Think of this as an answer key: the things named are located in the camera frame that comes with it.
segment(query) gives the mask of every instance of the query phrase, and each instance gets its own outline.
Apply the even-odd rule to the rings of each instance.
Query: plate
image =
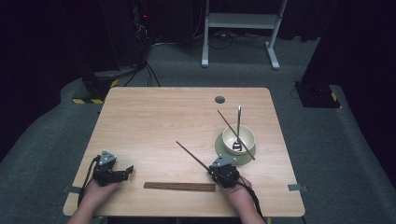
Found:
[[[231,154],[230,152],[228,152],[226,146],[224,146],[224,143],[222,141],[222,133],[216,139],[215,150],[216,150],[216,153],[218,154],[218,156],[220,154],[222,154],[222,155],[226,155],[228,157],[236,158],[236,161],[231,163],[232,165],[235,165],[235,166],[236,165],[245,165],[251,161],[251,157],[248,155],[248,153],[245,153],[244,155],[237,156],[237,155],[234,155],[234,154]],[[250,153],[253,156],[256,154],[256,145],[253,146],[253,148],[250,150]]]

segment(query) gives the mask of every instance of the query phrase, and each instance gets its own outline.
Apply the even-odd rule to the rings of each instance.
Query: dark background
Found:
[[[60,90],[65,84],[95,70],[87,57],[89,52],[83,48],[92,42],[84,42],[87,40],[82,36],[87,36],[77,29],[84,21],[73,21],[74,14],[70,10],[98,16],[97,20],[103,15],[97,10],[99,7],[93,6],[97,5],[95,1],[79,1],[69,9],[64,7],[64,2],[67,1],[1,3],[1,159],[32,122],[59,104]],[[184,33],[176,36],[190,36],[195,31],[200,1],[147,2],[153,35],[172,38],[177,31]],[[214,11],[248,13],[274,13],[280,4],[278,0],[212,2],[215,2],[211,6]],[[308,66],[306,84],[336,84],[343,88],[361,131],[395,185],[394,4],[390,0],[346,0],[340,1],[334,11],[337,3],[335,0],[290,0],[278,37],[300,36],[303,41],[322,37]],[[171,13],[173,16],[169,17],[167,12],[171,8],[179,8],[183,13]],[[188,19],[185,23],[175,23],[180,17]],[[186,29],[164,29],[173,27],[169,23]],[[95,35],[95,41],[108,47],[111,36],[108,27],[98,24],[101,22],[88,24],[86,28],[91,31],[90,35],[101,31]],[[110,52],[95,53],[114,57]]]

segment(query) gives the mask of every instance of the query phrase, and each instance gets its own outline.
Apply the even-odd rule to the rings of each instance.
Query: metal stand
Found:
[[[283,13],[288,0],[283,0],[280,10],[275,15],[259,15],[259,14],[234,14],[234,13],[210,13],[209,0],[206,0],[205,9],[205,36],[202,51],[202,67],[209,66],[209,46],[208,35],[209,27],[228,27],[228,28],[248,28],[248,29],[272,29],[270,42],[265,42],[265,48],[271,60],[273,69],[280,68],[277,61],[274,44],[282,22]]]

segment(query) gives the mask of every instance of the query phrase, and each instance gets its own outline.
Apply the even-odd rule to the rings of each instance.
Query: white shelf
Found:
[[[274,29],[276,15],[210,13],[209,27]]]

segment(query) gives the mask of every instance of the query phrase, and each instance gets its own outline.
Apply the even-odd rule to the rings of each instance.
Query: chopsticks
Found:
[[[216,191],[216,184],[202,183],[170,183],[170,182],[146,182],[145,189],[171,189],[187,191]]]
[[[225,119],[225,118],[222,116],[222,114],[220,113],[220,111],[218,111],[218,112],[219,112],[219,114],[221,115],[221,117],[224,119],[224,121],[227,123],[227,125],[228,125],[228,127],[231,129],[231,131],[233,131],[233,134],[235,134],[235,137],[238,137],[238,135],[237,135],[236,132],[233,130],[233,128],[231,127],[231,125],[230,125],[230,123],[227,121],[227,119]],[[255,159],[254,156],[251,154],[251,152],[248,150],[247,146],[245,146],[245,143],[244,143],[244,141],[242,141],[242,139],[241,139],[241,144],[242,144],[242,146],[245,148],[245,150],[247,151],[247,154],[251,157],[251,159],[253,159],[253,160],[255,161],[256,159]]]

